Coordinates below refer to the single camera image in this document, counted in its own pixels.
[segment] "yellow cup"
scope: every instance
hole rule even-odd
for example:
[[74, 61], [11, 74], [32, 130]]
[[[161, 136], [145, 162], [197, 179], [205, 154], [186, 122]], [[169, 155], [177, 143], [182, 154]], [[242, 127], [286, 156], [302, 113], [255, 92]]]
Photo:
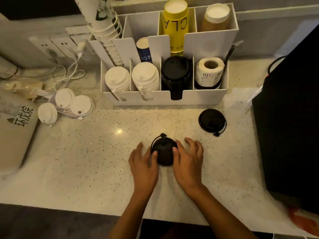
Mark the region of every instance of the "yellow cup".
[[164, 34], [169, 35], [171, 53], [184, 50], [188, 33], [188, 8], [185, 0], [170, 0], [164, 7]]

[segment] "label roll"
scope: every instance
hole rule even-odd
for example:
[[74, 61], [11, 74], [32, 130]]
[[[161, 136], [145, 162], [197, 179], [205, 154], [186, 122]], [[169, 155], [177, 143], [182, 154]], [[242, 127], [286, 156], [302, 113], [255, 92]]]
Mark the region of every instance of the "label roll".
[[218, 57], [201, 59], [196, 66], [195, 80], [203, 87], [216, 85], [223, 74], [225, 64]]

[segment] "black machine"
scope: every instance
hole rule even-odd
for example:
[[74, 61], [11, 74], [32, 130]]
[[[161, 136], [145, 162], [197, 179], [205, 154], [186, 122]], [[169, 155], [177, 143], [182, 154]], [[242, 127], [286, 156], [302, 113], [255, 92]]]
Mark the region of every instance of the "black machine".
[[319, 26], [266, 77], [253, 100], [265, 184], [286, 205], [319, 214]]

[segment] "white organizer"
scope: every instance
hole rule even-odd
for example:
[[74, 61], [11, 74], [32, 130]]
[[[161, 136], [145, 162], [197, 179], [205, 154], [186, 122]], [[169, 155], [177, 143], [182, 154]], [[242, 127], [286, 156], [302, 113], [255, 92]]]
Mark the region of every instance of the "white organizer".
[[[189, 33], [185, 34], [184, 37], [184, 56], [193, 60], [193, 71], [197, 62], [202, 58], [216, 56], [224, 60], [231, 48], [239, 29], [233, 4], [227, 5], [231, 10], [229, 29], [212, 32], [197, 32], [208, 6], [189, 8]], [[164, 11], [153, 11], [119, 15], [120, 22], [124, 27], [123, 37], [113, 40], [113, 43], [123, 60], [124, 67], [130, 72], [130, 78], [134, 66], [141, 62], [135, 45], [139, 38], [148, 37], [152, 61], [159, 72], [162, 62], [171, 56], [169, 36], [163, 35], [163, 13]], [[146, 101], [142, 99], [131, 78], [130, 91], [123, 93], [127, 100], [119, 101], [104, 81], [106, 71], [114, 67], [112, 61], [101, 43], [95, 40], [93, 35], [91, 35], [90, 44], [101, 58], [101, 92], [116, 106], [218, 104], [227, 92], [228, 65], [226, 64], [220, 89], [194, 89], [193, 73], [192, 89], [184, 90], [181, 100], [171, 100], [170, 91], [159, 90], [152, 92], [153, 100]]]

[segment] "black cup lid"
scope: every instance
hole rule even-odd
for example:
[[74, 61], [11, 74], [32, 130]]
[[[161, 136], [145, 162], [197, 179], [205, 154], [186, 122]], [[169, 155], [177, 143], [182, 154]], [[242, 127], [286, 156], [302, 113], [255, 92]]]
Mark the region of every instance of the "black cup lid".
[[189, 62], [185, 56], [171, 56], [162, 64], [161, 72], [170, 81], [183, 79], [189, 72]]
[[158, 152], [157, 163], [164, 166], [173, 164], [173, 147], [177, 148], [176, 142], [168, 137], [161, 137], [151, 147], [151, 153]]
[[198, 122], [202, 129], [211, 133], [220, 132], [226, 125], [224, 115], [215, 109], [207, 109], [203, 111], [198, 117]]

